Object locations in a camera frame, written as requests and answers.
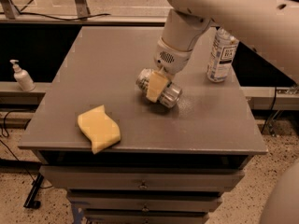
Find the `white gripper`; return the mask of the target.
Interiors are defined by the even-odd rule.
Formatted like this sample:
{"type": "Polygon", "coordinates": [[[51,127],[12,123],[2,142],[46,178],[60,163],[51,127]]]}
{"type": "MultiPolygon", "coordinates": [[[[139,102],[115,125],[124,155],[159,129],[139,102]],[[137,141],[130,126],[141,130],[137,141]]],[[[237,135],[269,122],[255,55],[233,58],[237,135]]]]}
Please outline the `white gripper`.
{"type": "Polygon", "coordinates": [[[170,82],[165,73],[173,76],[180,72],[191,58],[190,51],[180,51],[166,45],[160,37],[157,43],[154,61],[160,70],[154,70],[149,77],[146,97],[156,103],[170,82]]]}

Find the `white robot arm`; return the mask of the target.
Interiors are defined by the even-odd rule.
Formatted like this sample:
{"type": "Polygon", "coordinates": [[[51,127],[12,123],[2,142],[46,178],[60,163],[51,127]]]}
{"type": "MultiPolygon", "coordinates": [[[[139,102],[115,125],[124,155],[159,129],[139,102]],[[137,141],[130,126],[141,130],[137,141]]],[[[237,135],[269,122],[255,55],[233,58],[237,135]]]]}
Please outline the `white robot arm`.
{"type": "MultiPolygon", "coordinates": [[[[167,0],[171,9],[157,45],[154,62],[172,79],[187,64],[197,39],[219,25],[257,52],[293,81],[299,79],[299,8],[291,0],[167,0]]],[[[207,224],[298,224],[298,169],[294,160],[279,176],[262,210],[253,219],[217,220],[207,224]]]]}

